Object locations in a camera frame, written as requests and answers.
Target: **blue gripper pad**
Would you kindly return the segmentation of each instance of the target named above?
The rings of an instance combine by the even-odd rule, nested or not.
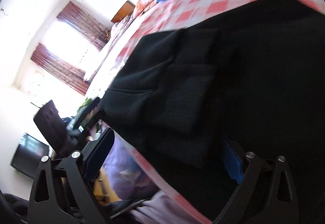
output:
[[[221,160],[230,178],[240,184],[244,179],[243,163],[226,139],[222,140]]]

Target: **dark clothing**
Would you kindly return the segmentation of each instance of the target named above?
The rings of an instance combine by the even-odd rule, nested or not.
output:
[[[224,132],[285,156],[307,223],[325,203],[324,29],[297,0],[259,0],[145,36],[101,101],[106,122],[211,220],[236,187],[219,160]]]

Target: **computer monitor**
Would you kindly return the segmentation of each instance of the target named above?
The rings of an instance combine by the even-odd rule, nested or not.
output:
[[[49,146],[25,133],[12,158],[11,166],[35,178],[41,158],[49,153]]]

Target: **metal screw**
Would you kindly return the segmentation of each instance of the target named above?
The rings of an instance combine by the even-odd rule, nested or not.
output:
[[[75,151],[71,154],[72,158],[78,158],[80,156],[80,152]]]
[[[253,159],[255,157],[255,154],[253,152],[247,152],[246,156],[250,159]]]
[[[43,156],[42,159],[41,159],[41,161],[42,162],[47,162],[48,161],[48,156],[47,155]]]
[[[280,155],[280,156],[278,157],[278,159],[279,159],[280,162],[285,162],[285,157],[282,156],[282,155]]]

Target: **curtain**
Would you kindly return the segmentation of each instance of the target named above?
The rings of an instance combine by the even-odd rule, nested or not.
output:
[[[44,45],[38,43],[31,58],[33,62],[85,96],[89,83],[83,81],[85,72],[51,53]]]
[[[108,42],[106,34],[109,29],[72,2],[56,18],[77,30],[99,51]]]

